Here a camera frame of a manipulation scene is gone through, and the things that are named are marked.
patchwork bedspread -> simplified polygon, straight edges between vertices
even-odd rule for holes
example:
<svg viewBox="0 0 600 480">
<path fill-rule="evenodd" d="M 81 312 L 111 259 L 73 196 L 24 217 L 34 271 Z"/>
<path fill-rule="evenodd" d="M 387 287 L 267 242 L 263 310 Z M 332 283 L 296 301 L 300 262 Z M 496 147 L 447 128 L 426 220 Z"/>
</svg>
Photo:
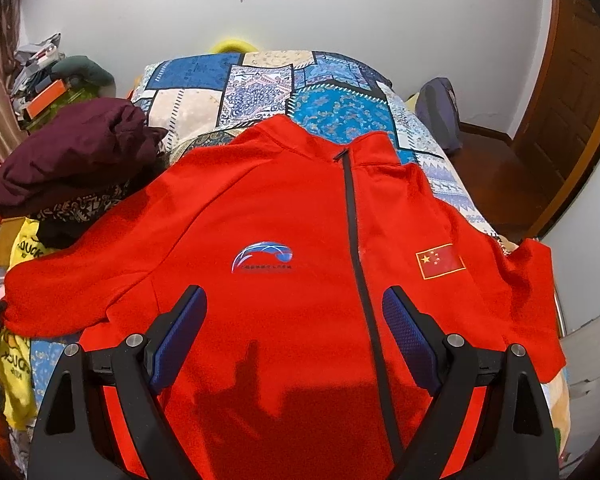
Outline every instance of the patchwork bedspread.
<svg viewBox="0 0 600 480">
<path fill-rule="evenodd" d="M 169 133 L 174 162 L 197 146 L 230 142 L 248 126 L 286 114 L 338 144 L 388 132 L 403 164 L 415 162 L 440 200 L 478 230 L 496 236 L 429 131 L 405 108 L 391 82 L 341 54 L 309 50 L 210 54 L 149 65 L 131 100 L 151 126 Z"/>
</svg>

wooden door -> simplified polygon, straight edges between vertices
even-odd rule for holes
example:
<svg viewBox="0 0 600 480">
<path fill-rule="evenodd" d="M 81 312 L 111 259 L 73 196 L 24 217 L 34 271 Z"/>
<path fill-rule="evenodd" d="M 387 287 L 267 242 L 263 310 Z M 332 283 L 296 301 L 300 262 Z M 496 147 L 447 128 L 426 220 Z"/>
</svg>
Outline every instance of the wooden door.
<svg viewBox="0 0 600 480">
<path fill-rule="evenodd" d="M 553 21 L 536 105 L 512 144 L 550 201 L 600 142 L 600 18 L 588 0 L 554 0 Z"/>
</svg>

maroon cloth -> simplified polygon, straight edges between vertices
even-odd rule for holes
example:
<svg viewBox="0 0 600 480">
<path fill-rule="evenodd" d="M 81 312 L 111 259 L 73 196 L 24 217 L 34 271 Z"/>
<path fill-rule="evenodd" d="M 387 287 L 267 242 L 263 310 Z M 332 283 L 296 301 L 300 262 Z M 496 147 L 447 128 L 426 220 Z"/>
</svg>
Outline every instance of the maroon cloth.
<svg viewBox="0 0 600 480">
<path fill-rule="evenodd" d="M 0 215 L 24 216 L 124 182 L 155 162 L 164 128 L 123 99 L 62 108 L 0 167 Z"/>
</svg>

zipper pull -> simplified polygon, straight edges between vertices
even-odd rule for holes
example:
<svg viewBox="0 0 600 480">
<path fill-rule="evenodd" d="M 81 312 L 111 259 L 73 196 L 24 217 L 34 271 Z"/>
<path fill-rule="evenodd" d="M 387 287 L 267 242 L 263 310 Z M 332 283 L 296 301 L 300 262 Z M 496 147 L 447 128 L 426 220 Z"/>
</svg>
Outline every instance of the zipper pull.
<svg viewBox="0 0 600 480">
<path fill-rule="evenodd" d="M 335 160 L 336 162 L 338 162 L 343 156 L 345 156 L 347 153 L 349 152 L 348 148 L 345 148 L 344 150 L 342 150 L 340 153 L 338 153 L 336 156 L 333 157 L 333 160 Z"/>
</svg>

jacket collar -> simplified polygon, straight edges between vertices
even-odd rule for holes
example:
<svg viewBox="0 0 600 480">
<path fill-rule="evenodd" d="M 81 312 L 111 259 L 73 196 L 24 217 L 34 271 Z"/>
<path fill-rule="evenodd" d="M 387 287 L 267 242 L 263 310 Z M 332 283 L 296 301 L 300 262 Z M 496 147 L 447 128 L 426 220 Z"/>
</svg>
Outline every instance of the jacket collar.
<svg viewBox="0 0 600 480">
<path fill-rule="evenodd" d="M 352 140 L 347 145 L 335 144 L 314 136 L 293 122 L 289 117 L 278 114 L 256 125 L 276 144 L 299 155 L 325 162 L 333 162 L 342 150 L 348 149 L 352 166 L 390 164 L 400 166 L 400 160 L 386 132 L 371 132 Z"/>
</svg>

